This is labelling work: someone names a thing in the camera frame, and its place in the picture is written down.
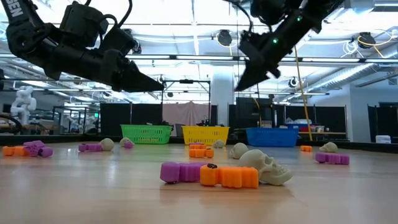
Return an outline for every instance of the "plastic basket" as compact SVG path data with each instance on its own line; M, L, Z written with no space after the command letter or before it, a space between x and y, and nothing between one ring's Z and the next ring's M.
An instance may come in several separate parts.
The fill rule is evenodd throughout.
M251 146L294 147L299 136L297 128L247 128Z
M172 127L156 125L121 124L124 138L129 138L135 144L167 144Z
M217 140L226 142L229 127L182 126L185 144L201 142L208 146Z

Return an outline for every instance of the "ceiling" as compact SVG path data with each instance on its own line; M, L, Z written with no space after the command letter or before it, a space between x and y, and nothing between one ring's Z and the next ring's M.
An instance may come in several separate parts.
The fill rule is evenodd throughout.
M45 22L59 25L62 20L65 7L71 3L68 0L33 0L39 7L39 16ZM327 58L369 58L379 57L374 48L361 49L358 46L349 45L352 37L357 38L360 32L370 32L378 44L381 52L392 45L397 45L395 35L398 13L393 7L398 6L398 1L376 1L378 10L361 11L352 9L338 9L323 23L323 29L319 34L309 32L298 43L299 57L327 57ZM109 1L92 0L91 7L95 7L104 14L113 14L118 20L122 18L128 7L128 0ZM268 28L258 19L252 18L256 32L266 32ZM7 27L7 18L4 9L0 9L0 30ZM218 55L218 56L244 56L237 46L238 35L248 28L248 19L241 12L236 11L230 4L222 0L133 0L133 9L123 25L130 28L134 38L139 40L143 55ZM221 29L230 30L233 38L231 47L224 47L216 40L216 35ZM10 78L47 78L43 70L23 60L10 57L6 38L0 33L0 67L6 71ZM158 80L192 79L210 80L214 74L214 66L233 67L236 80L244 71L244 62L229 61L215 62L206 60L152 60L141 58L135 60L141 72ZM300 67L300 74L305 86L326 79L329 75L347 67L345 64L314 64ZM297 91L289 88L288 80L297 76L297 68L294 63L279 67L282 76L279 79L270 79L260 83L262 91ZM74 76L63 74L62 80L73 79ZM18 87L29 83L9 82L9 87ZM156 103L161 99L160 93L115 93L110 87L93 82L36 82L37 88L56 89L60 97L84 96L98 100L131 101ZM109 94L90 89L109 90ZM205 102L208 100L208 88L198 85L173 85L168 90L174 91L173 98L165 97L167 102L174 103L178 100L188 101L195 99ZM179 93L178 91L190 90L191 93Z

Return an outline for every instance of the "wooden floor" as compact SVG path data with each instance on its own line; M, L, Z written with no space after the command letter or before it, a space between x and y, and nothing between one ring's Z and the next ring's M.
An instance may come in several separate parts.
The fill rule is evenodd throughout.
M257 190L165 185L164 161L233 166L228 149L189 159L182 145L78 153L52 144L51 158L0 158L0 223L398 223L398 155L344 151L349 166L317 164L313 154L266 148L294 170L283 187Z

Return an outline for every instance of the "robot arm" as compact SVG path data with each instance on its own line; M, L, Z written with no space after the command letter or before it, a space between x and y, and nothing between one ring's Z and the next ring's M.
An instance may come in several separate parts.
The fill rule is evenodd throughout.
M225 1L237 4L232 0ZM270 32L253 33L252 22L249 30L243 32L239 49L249 60L246 61L246 69L236 91L243 91L267 80L267 72L279 78L277 67L282 58L292 53L294 46L310 29L319 33L322 20L344 0L308 0L300 7L302 2L303 0L252 0L251 15L270 27ZM278 23L278 28L271 31L271 25Z
M67 72L110 85L115 91L163 90L163 85L125 57L136 43L117 21L102 38L109 25L106 19L116 20L114 16L74 1L57 28L41 20L32 0L1 2L9 20L6 34L11 53L43 68L46 76L59 80ZM103 39L100 47L87 49L94 47L98 36Z

